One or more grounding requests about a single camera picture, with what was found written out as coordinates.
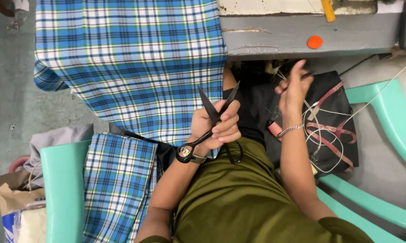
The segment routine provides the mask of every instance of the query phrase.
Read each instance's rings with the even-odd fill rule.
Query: scissor blade
[[[210,102],[209,98],[203,93],[203,91],[200,89],[199,87],[199,93],[200,93],[200,97],[202,99],[203,102],[203,106],[207,111],[207,114],[209,115],[209,118],[212,120],[213,124],[216,124],[219,120],[219,113],[216,111],[215,107],[212,105],[212,103]]]
[[[236,87],[234,87],[233,91],[230,93],[224,105],[222,106],[221,111],[219,112],[220,115],[222,115],[222,113],[224,113],[227,110],[228,106],[233,102],[234,98],[236,97],[236,93],[238,92],[239,84],[240,81],[236,84]]]

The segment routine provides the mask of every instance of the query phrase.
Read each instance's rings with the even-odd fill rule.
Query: silver bracelet
[[[300,129],[302,127],[303,127],[303,124],[300,124],[300,125],[297,125],[297,126],[294,126],[294,127],[289,127],[286,130],[283,130],[280,134],[278,134],[276,136],[276,138],[282,138],[282,136],[284,136],[288,131]]]

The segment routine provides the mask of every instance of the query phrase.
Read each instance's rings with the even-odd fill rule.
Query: orange disc
[[[308,39],[308,47],[311,49],[320,48],[321,45],[323,45],[323,39],[320,36],[311,36]]]

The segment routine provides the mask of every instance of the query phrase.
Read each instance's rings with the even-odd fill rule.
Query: olive green shirt
[[[244,157],[231,164],[220,152],[200,166],[179,204],[174,243],[368,243],[368,235],[340,218],[315,222],[299,211],[274,179],[259,143],[241,138]],[[232,153],[239,153],[235,143]],[[170,242],[152,236],[142,243]]]

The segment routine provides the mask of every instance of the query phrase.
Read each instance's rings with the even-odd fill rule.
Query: gray fabric
[[[34,134],[32,135],[30,143],[31,157],[25,162],[23,167],[31,172],[34,166],[41,161],[40,150],[43,147],[90,140],[93,134],[93,124],[71,125],[44,133]],[[41,163],[35,168],[33,175],[35,177],[31,180],[32,190],[44,187]]]

